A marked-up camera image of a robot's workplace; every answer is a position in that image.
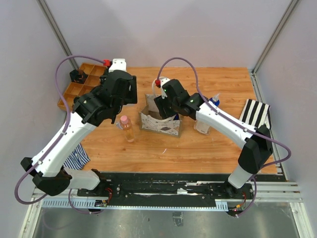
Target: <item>wooden tabletop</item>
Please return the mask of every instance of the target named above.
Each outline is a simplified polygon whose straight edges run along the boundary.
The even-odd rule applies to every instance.
[[[198,133],[193,129],[191,118],[185,117],[180,138],[141,131],[138,112],[146,105],[144,94],[152,93],[151,84],[159,68],[132,67],[127,71],[137,76],[138,104],[125,106],[117,120],[121,115],[130,117],[135,142],[127,142],[123,131],[110,120],[105,120],[82,141],[91,160],[84,170],[231,173],[235,169],[241,149],[215,129],[209,136]],[[202,93],[206,97],[221,93],[219,107],[236,118],[239,118],[246,100],[255,99],[246,68],[197,68],[197,73]],[[178,79],[190,95],[196,92],[191,68],[167,67],[161,76]],[[262,172],[276,173],[276,168],[269,166]]]

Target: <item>gray wall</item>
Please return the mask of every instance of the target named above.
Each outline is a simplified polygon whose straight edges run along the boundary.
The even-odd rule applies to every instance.
[[[2,2],[0,26],[0,236],[16,238],[27,210],[13,195],[23,174],[19,163],[36,155],[63,123],[53,76],[65,55],[34,0]],[[60,72],[63,90],[70,70],[66,63]],[[33,189],[27,178],[21,197],[29,200]]]
[[[317,1],[303,0],[291,16],[259,73],[265,102],[272,105],[276,138],[293,154],[285,163],[298,182],[317,235]]]
[[[47,2],[73,54],[126,58],[129,66],[181,56],[195,66],[252,68],[290,0]]]

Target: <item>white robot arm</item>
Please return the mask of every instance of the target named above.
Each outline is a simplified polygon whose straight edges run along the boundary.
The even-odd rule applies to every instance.
[[[106,74],[101,76],[100,86],[92,89],[90,93],[75,98],[66,132],[62,131],[64,124],[39,154],[22,160],[22,167],[27,171],[35,165],[62,133],[61,140],[30,173],[34,184],[51,196],[58,195],[67,188],[96,189],[103,180],[98,171],[72,170],[64,168],[63,164],[82,139],[103,120],[111,119],[114,123],[123,105],[135,103],[137,103],[136,77],[126,72],[125,59],[114,59]]]
[[[252,135],[246,129],[241,129],[221,115],[227,116],[250,131],[270,137],[269,130],[265,126],[254,128],[251,125],[244,124],[209,102],[214,108],[214,111],[211,110],[198,93],[190,96],[177,79],[162,78],[160,87],[162,96],[155,98],[155,103],[163,119],[179,113],[194,120],[202,121],[228,136],[242,149],[238,159],[239,164],[226,182],[228,193],[230,193],[230,190],[240,189],[246,181],[261,169],[273,153],[271,142]]]

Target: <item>plastic bottle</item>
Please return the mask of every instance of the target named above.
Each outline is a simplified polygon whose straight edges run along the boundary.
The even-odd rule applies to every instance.
[[[132,123],[127,116],[120,117],[120,127],[124,131],[124,136],[128,142],[134,141],[134,133],[132,129]]]
[[[220,104],[219,95],[220,93],[214,95],[212,98],[209,99],[209,101],[212,102],[216,107],[218,107]],[[209,135],[211,128],[212,127],[210,125],[198,120],[194,124],[194,129],[204,135]]]

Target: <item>pink bottle cap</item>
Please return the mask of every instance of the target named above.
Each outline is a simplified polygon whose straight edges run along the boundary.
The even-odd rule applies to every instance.
[[[129,122],[127,116],[122,116],[122,117],[120,117],[120,121],[122,122],[122,124],[128,124],[128,122]]]

